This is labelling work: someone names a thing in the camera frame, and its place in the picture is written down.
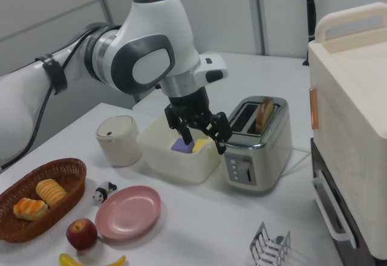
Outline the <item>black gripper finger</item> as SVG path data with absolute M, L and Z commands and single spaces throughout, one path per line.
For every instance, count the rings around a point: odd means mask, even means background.
M 167 107 L 165 107 L 164 113 L 167 119 L 168 126 L 171 129 L 175 129 L 181 135 L 185 145 L 189 145 L 193 141 L 193 138 L 188 128 L 187 122 L 181 120 L 179 116 L 176 115 L 172 105 L 168 105 Z
M 196 128 L 215 142 L 218 154 L 222 155 L 226 151 L 225 143 L 233 134 L 226 114 L 201 113 L 195 122 Z

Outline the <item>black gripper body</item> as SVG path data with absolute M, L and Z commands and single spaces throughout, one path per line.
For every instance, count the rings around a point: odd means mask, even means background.
M 205 87 L 183 97 L 169 97 L 169 101 L 167 116 L 172 119 L 209 121 L 212 116 Z

